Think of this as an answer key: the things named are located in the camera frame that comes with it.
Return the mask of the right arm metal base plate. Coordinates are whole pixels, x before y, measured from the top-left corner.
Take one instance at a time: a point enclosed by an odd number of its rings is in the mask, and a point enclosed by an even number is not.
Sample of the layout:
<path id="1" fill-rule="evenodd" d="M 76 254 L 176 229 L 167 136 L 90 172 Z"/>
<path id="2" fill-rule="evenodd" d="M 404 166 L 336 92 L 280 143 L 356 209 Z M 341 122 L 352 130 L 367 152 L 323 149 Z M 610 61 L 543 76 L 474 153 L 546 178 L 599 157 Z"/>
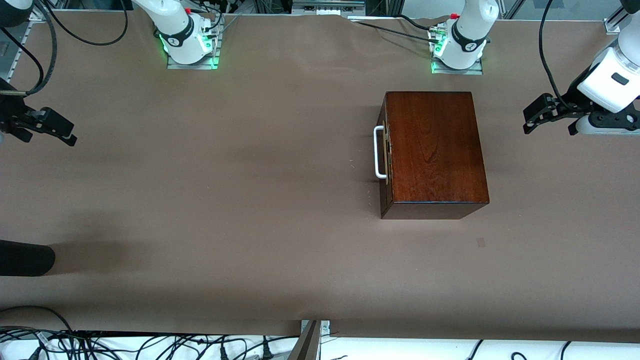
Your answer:
<path id="1" fill-rule="evenodd" d="M 168 69 L 202 70 L 209 71 L 218 68 L 219 48 L 218 39 L 210 39 L 194 30 L 192 34 L 183 39 L 178 47 L 175 38 L 160 37 L 163 49 L 167 53 Z"/>

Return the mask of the silver corner bracket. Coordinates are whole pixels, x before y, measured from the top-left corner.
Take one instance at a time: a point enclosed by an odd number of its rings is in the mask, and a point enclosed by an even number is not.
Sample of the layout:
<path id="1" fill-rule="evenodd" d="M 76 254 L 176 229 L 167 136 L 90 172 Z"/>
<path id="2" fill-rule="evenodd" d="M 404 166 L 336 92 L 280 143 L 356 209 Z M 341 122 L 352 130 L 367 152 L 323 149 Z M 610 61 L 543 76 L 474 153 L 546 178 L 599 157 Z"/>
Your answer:
<path id="1" fill-rule="evenodd" d="M 306 331 L 306 328 L 311 325 L 311 320 L 304 319 L 301 321 L 301 335 L 303 335 Z M 320 330 L 318 331 L 318 336 L 320 341 L 330 340 L 333 336 L 333 332 L 331 331 L 330 321 L 329 320 L 317 320 L 317 325 L 320 326 Z"/>

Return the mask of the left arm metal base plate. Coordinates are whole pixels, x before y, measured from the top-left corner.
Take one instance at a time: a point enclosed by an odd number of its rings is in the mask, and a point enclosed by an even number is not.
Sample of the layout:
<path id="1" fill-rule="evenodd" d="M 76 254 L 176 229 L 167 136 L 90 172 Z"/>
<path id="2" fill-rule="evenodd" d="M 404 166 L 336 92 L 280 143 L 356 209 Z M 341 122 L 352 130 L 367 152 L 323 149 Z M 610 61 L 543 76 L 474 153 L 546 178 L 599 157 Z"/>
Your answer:
<path id="1" fill-rule="evenodd" d="M 433 56 L 430 62 L 430 71 L 435 75 L 481 76 L 483 75 L 482 59 L 477 59 L 469 68 L 454 69 L 446 66 L 446 64 L 439 57 Z"/>

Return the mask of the grey metal device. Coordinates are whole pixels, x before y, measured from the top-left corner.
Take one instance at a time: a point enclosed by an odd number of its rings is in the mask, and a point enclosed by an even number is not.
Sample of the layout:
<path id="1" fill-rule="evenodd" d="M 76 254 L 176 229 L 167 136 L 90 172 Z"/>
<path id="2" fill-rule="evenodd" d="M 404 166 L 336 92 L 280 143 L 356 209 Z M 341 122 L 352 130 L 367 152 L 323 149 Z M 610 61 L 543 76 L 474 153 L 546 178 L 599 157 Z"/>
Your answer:
<path id="1" fill-rule="evenodd" d="M 366 16 L 365 0 L 292 0 L 293 15 Z"/>

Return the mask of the black cylindrical object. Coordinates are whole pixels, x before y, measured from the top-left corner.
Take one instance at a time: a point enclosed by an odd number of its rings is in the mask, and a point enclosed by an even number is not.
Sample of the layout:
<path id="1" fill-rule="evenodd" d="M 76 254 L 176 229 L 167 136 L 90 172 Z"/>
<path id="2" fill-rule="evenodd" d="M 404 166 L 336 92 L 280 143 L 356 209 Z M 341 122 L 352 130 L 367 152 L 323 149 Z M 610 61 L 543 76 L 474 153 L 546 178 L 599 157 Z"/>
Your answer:
<path id="1" fill-rule="evenodd" d="M 43 244 L 0 239 L 0 277 L 39 277 L 55 264 L 55 251 Z"/>

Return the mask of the dark brown wooden drawer cabinet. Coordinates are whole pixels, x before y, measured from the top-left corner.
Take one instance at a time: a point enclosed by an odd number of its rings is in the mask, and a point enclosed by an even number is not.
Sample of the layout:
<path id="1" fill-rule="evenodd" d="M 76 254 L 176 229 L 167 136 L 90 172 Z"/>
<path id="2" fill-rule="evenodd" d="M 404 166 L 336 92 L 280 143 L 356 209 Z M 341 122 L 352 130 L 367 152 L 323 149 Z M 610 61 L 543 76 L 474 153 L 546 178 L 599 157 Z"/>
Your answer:
<path id="1" fill-rule="evenodd" d="M 392 202 L 384 220 L 459 220 L 490 203 L 473 94 L 388 91 Z"/>

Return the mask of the brown table cover sheet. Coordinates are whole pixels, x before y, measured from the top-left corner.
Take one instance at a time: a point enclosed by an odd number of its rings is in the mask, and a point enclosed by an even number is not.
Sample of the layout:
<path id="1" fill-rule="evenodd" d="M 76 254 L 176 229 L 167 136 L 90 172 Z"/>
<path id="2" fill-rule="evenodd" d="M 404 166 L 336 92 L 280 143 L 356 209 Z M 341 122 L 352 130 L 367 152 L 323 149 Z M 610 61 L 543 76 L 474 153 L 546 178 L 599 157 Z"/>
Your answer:
<path id="1" fill-rule="evenodd" d="M 640 136 L 522 131 L 548 90 L 538 23 L 500 21 L 481 76 L 339 16 L 243 15 L 219 68 L 169 70 L 148 16 L 93 47 L 60 32 L 26 101 L 75 146 L 0 145 L 0 239 L 50 275 L 0 276 L 0 309 L 76 330 L 640 342 Z M 372 130 L 388 91 L 468 91 L 489 205 L 380 218 Z"/>

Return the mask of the dark grey frame beam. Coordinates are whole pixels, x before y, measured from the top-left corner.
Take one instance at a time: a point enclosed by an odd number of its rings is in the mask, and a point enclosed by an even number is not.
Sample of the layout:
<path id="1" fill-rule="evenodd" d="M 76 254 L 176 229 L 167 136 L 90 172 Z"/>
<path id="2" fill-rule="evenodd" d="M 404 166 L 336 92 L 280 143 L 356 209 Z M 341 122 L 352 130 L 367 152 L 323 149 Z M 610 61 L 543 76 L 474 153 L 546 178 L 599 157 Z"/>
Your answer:
<path id="1" fill-rule="evenodd" d="M 319 360 L 325 327 L 322 320 L 302 321 L 302 331 L 286 360 Z"/>

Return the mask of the grey slotted aluminium rail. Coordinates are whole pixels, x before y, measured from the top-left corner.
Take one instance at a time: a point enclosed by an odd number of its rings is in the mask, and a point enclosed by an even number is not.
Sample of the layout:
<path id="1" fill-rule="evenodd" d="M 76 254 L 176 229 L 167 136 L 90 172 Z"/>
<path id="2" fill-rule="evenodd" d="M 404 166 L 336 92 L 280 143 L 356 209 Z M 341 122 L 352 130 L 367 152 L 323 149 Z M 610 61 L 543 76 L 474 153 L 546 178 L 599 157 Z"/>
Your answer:
<path id="1" fill-rule="evenodd" d="M 34 23 L 41 23 L 42 21 L 42 12 L 34 7 L 28 20 L 6 30 L 16 41 L 20 41 L 21 45 L 25 46 Z M 0 30 L 0 77 L 8 83 L 12 79 L 22 54 L 23 51 Z"/>

